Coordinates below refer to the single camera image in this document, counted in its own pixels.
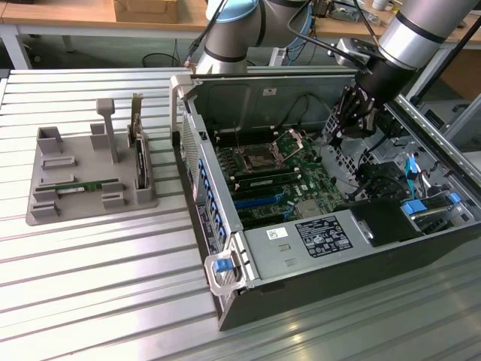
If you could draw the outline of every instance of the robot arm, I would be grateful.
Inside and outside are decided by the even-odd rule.
[[[479,2],[405,0],[379,46],[343,38],[333,47],[307,36],[312,1],[210,0],[207,18],[214,17],[214,8],[223,8],[207,34],[197,72],[246,72],[249,47],[286,47],[296,38],[330,50],[339,64],[359,69],[354,85],[344,88],[334,110],[337,128],[331,139],[337,143],[374,134],[377,110],[402,91]]]
[[[226,3],[206,35],[198,74],[245,73],[249,47],[288,47],[295,41],[286,24],[303,0],[209,0],[209,20],[222,1]],[[303,8],[292,26],[307,34],[311,22],[310,8]]]
[[[375,132],[374,115],[393,100],[436,53],[478,0],[409,0],[379,40],[379,47],[341,39],[337,48],[358,57],[365,68],[337,103],[335,138],[363,138]],[[337,62],[348,65],[342,56]]]

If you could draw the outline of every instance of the pcie slot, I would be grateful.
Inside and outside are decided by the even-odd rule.
[[[286,193],[285,191],[282,191],[281,193],[278,193],[270,197],[237,200],[237,201],[234,201],[234,206],[236,209],[245,209],[245,208],[251,208],[251,207],[258,207],[260,205],[275,205],[276,203],[280,202],[280,200],[284,197],[285,193]]]

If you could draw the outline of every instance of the label sticker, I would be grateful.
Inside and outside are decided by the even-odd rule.
[[[262,92],[262,96],[275,96],[277,93],[277,88],[265,88]]]
[[[298,223],[295,228],[313,258],[352,248],[352,243],[335,216]]]
[[[287,237],[287,231],[284,227],[276,228],[276,229],[269,229],[266,231],[268,234],[269,239],[272,241],[273,239],[278,239],[282,237]]]

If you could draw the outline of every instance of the barcode sticker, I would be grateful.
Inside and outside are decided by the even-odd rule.
[[[269,229],[266,231],[268,234],[269,239],[272,241],[273,239],[278,239],[282,237],[287,237],[287,231],[284,227],[276,228],[276,229]]]

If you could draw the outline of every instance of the slotted aluminum surface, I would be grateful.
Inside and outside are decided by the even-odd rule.
[[[179,72],[14,71],[0,83],[2,361],[479,357],[479,241],[430,267],[218,332],[168,139],[168,80]],[[159,206],[27,226],[37,127],[88,133],[95,99],[113,97],[113,126],[124,129],[132,93],[145,95]]]

